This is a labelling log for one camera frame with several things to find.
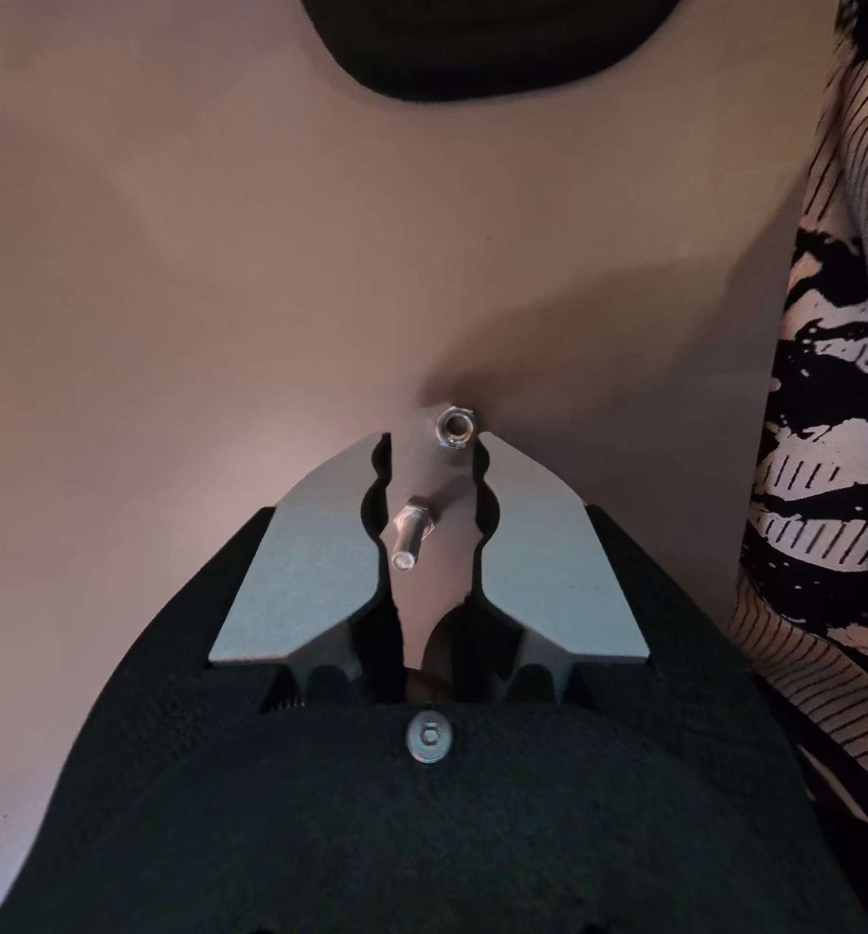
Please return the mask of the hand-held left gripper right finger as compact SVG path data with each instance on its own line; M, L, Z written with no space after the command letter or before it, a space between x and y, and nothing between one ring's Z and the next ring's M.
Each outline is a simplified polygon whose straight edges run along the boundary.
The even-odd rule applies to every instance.
M580 496L492 432L473 453L471 589L436 627L460 703L559 703L584 666L642 669L650 648Z

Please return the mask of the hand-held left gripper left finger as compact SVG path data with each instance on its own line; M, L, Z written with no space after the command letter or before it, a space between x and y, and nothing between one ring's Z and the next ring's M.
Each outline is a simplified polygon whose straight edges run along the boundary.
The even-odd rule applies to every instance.
M282 497L210 665L278 666L282 704L314 702L337 681L370 702L404 702L403 632L381 542L391 478L391 435L375 432Z

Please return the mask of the steel hex bolt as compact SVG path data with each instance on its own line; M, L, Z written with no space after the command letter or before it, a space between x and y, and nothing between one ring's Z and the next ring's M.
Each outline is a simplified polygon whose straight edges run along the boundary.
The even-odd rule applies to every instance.
M393 519L395 538L391 563L395 570L415 568L424 540L435 530L440 513L429 497L413 496Z

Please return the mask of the steel hex nut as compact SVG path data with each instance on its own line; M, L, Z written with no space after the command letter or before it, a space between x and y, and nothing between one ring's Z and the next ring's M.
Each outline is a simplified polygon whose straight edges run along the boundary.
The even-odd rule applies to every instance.
M451 450L465 449L477 436L477 416L469 408L451 404L438 414L435 432L441 447Z

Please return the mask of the black white patterned pants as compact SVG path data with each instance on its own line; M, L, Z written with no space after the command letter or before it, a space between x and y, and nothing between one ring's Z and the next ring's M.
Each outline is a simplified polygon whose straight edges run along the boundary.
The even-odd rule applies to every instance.
M868 822L868 2L840 2L727 628Z

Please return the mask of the black honeycomb wrist rest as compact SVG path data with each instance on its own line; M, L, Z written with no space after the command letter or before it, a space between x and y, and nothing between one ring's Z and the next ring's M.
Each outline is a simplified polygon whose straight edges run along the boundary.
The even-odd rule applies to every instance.
M303 1L335 63L410 103L556 88L636 53L677 1Z

